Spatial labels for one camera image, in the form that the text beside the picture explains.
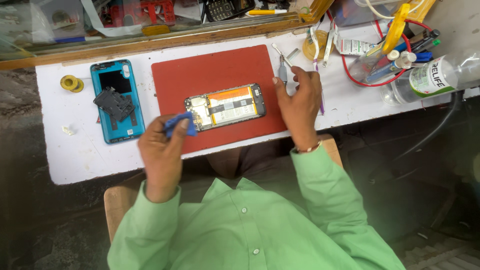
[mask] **wooden chair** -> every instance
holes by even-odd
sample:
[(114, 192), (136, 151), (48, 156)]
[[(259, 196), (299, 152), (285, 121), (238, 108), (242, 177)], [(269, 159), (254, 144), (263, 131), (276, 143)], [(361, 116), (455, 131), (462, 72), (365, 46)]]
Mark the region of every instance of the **wooden chair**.
[[(333, 137), (330, 134), (321, 134), (318, 135), (318, 139), (323, 140), (323, 147), (330, 158), (340, 167), (343, 167), (340, 153), (338, 152)], [(140, 183), (145, 180), (145, 178), (145, 173), (142, 172), (105, 191), (105, 214), (107, 216), (110, 242), (113, 240), (113, 236), (115, 235), (123, 216), (128, 209), (133, 206), (137, 199)]]

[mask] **white workbench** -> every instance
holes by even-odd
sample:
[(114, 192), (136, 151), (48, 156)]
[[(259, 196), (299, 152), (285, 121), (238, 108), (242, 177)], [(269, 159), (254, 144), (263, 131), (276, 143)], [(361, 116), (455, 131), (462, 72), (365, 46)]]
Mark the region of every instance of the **white workbench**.
[[(328, 32), (329, 24), (330, 22), (326, 18), (319, 29)], [(343, 37), (375, 43), (380, 40), (370, 23), (341, 28), (340, 34)], [(128, 59), (132, 63), (144, 123), (147, 126), (156, 116), (160, 115), (157, 98), (154, 96), (155, 85), (152, 78), (151, 64), (266, 44), (274, 73), (278, 76), (277, 71), (280, 66), (279, 54), (272, 48), (271, 44), (276, 43), (281, 51), (289, 54), (295, 48), (302, 48), (305, 37), (306, 34), (297, 36), (285, 34), (268, 39), (266, 37), (256, 37), (215, 44), (176, 47), (111, 59), (109, 61)], [(347, 63), (350, 63), (353, 59), (355, 57), (347, 57)], [(76, 65), (62, 65), (60, 63), (36, 67), (38, 91), (42, 102), (49, 171), (52, 181), (56, 184), (75, 183), (95, 177), (131, 171), (144, 166), (137, 149), (136, 140), (113, 145), (105, 143), (101, 126), (96, 123), (98, 110), (92, 102), (95, 95), (91, 79), (83, 80), (85, 87), (79, 93), (71, 93), (60, 87), (60, 79), (68, 74), (78, 78), (90, 78), (89, 67), (93, 63), (96, 62)], [(313, 70), (312, 63), (302, 53), (293, 60), (293, 64), (307, 71)], [(321, 67), (321, 64), (320, 62), (319, 73), (324, 91), (325, 115), (317, 117), (315, 121), (317, 130), (422, 107), (420, 102), (391, 107), (382, 101), (378, 88), (354, 85), (345, 74), (341, 57), (336, 50), (330, 56), (327, 68)], [(287, 89), (290, 94), (293, 94), (296, 86), (292, 78), (293, 74), (288, 70)], [(479, 94), (478, 88), (466, 91), (466, 97)], [(423, 102), (423, 105), (427, 107), (447, 102), (448, 100), (449, 95), (443, 95), (426, 100)], [(68, 136), (62, 131), (62, 126), (69, 127), (75, 134)], [(286, 136), (289, 136), (288, 131), (204, 149), (185, 154), (182, 157), (190, 158), (205, 155)]]

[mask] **glass display case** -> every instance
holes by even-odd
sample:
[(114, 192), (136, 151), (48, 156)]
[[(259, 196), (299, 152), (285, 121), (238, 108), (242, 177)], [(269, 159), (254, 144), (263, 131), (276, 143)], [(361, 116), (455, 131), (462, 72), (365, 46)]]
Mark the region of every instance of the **glass display case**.
[[(332, 2), (0, 0), (0, 69), (304, 27), (318, 22)], [(252, 16), (245, 12), (251, 9), (288, 12)]]

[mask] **man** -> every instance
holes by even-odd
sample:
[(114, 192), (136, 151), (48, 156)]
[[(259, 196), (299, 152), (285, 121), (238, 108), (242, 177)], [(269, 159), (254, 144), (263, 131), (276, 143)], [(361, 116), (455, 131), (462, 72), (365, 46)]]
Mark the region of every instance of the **man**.
[(162, 126), (172, 116), (160, 116), (138, 142), (147, 179), (115, 234), (111, 269), (404, 269), (367, 224), (353, 182), (317, 140), (318, 73), (291, 70), (299, 83), (294, 96), (279, 78), (273, 83), (306, 209), (245, 178), (236, 189), (215, 179), (201, 202), (179, 206), (188, 120), (168, 140)]

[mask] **shirt sleeve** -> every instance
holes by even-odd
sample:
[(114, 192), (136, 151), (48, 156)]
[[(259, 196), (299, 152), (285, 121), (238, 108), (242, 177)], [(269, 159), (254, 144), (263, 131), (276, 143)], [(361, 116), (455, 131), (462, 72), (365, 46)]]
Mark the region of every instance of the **shirt sleeve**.
[(178, 222), (180, 187), (165, 203), (153, 203), (140, 186), (137, 200), (123, 217), (108, 251), (108, 266), (117, 269), (163, 269)]
[(362, 269), (405, 269), (390, 246), (367, 224), (360, 193), (323, 147), (290, 155), (315, 225)]

